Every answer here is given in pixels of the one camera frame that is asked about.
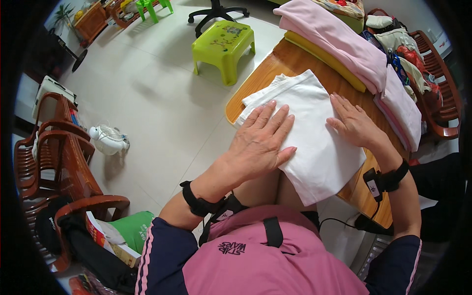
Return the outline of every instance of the wooden cabinet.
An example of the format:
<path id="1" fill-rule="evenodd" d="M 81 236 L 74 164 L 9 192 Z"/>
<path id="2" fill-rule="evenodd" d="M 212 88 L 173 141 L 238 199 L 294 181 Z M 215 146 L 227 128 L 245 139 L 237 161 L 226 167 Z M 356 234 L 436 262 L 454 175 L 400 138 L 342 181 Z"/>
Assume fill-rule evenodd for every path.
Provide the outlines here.
<path id="1" fill-rule="evenodd" d="M 100 1 L 95 2 L 74 25 L 82 37 L 90 43 L 107 26 L 107 17 Z"/>

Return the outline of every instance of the white pillow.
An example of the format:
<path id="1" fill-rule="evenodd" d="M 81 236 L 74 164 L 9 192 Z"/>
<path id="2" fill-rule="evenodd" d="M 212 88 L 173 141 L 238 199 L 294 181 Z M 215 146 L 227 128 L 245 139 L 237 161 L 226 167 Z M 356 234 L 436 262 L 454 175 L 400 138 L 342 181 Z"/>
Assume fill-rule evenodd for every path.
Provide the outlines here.
<path id="1" fill-rule="evenodd" d="M 392 23 L 393 20 L 391 17 L 368 15 L 365 25 L 374 29 L 382 29 L 388 25 L 391 25 Z"/>

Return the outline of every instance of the forearm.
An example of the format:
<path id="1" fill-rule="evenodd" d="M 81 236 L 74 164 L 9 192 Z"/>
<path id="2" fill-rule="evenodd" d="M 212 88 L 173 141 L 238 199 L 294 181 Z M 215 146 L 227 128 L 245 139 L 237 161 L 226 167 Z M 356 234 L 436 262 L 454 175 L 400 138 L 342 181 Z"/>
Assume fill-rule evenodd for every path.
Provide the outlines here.
<path id="1" fill-rule="evenodd" d="M 370 150 L 382 173 L 398 169 L 403 162 L 402 157 L 389 140 L 374 144 Z M 410 172 L 400 181 L 397 190 L 388 193 L 388 198 L 395 229 L 394 238 L 406 235 L 420 236 L 420 203 L 416 184 Z"/>
<path id="2" fill-rule="evenodd" d="M 218 202 L 232 189 L 239 186 L 238 177 L 232 175 L 230 168 L 220 158 L 203 174 L 191 182 L 190 188 L 195 198 L 203 198 L 210 203 Z M 193 215 L 182 192 L 173 196 L 162 208 L 159 217 L 177 228 L 194 230 L 203 217 Z"/>

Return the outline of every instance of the green chair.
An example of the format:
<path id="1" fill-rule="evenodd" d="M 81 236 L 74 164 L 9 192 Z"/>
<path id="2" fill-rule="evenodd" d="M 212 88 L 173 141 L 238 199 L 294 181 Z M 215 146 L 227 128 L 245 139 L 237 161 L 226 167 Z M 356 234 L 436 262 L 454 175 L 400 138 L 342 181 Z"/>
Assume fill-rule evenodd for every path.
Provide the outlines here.
<path id="1" fill-rule="evenodd" d="M 224 85 L 234 85 L 237 63 L 248 46 L 256 52 L 250 26 L 228 20 L 215 22 L 192 44 L 195 75 L 198 75 L 197 61 L 203 61 L 219 68 Z"/>
<path id="2" fill-rule="evenodd" d="M 169 0 L 159 0 L 159 3 L 162 5 L 163 8 L 168 7 L 170 10 L 170 14 L 174 13 L 174 10 L 172 9 L 172 5 L 170 4 Z M 154 11 L 154 7 L 152 6 L 152 0 L 139 0 L 138 2 L 136 2 L 136 8 L 138 9 L 139 15 L 141 16 L 141 19 L 143 21 L 146 20 L 146 18 L 144 17 L 144 7 L 146 7 L 149 11 L 149 15 L 151 16 L 154 23 L 158 23 L 159 20 L 157 19 L 156 12 Z"/>

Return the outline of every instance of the left hand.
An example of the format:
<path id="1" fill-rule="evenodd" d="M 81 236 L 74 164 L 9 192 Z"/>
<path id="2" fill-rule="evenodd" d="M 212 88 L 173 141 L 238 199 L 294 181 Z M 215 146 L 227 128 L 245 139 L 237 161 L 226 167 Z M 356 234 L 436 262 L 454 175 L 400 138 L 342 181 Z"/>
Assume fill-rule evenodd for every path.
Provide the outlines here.
<path id="1" fill-rule="evenodd" d="M 270 119 L 275 106 L 276 102 L 270 101 L 254 109 L 236 132 L 229 150 L 217 160 L 231 167 L 239 184 L 276 169 L 297 149 L 291 146 L 279 150 L 292 129 L 295 117 L 287 116 L 289 107 L 284 105 Z"/>

